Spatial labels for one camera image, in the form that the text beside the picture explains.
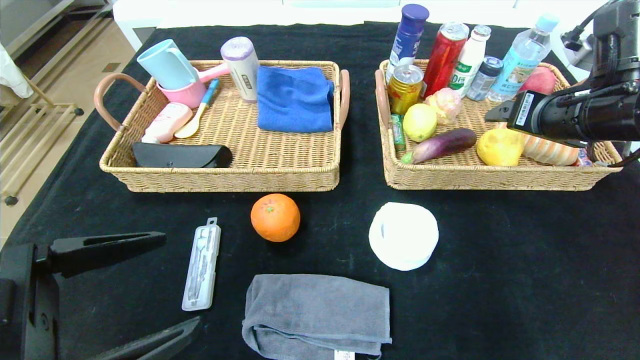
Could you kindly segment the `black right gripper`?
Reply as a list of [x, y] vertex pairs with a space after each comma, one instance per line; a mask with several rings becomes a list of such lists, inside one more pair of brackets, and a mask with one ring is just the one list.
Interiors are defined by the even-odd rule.
[[507, 122], [518, 132], [557, 142], [572, 148], [585, 148], [586, 141], [579, 133], [576, 105], [558, 105], [558, 96], [528, 90], [515, 100], [507, 100], [492, 107], [484, 116], [487, 123]]

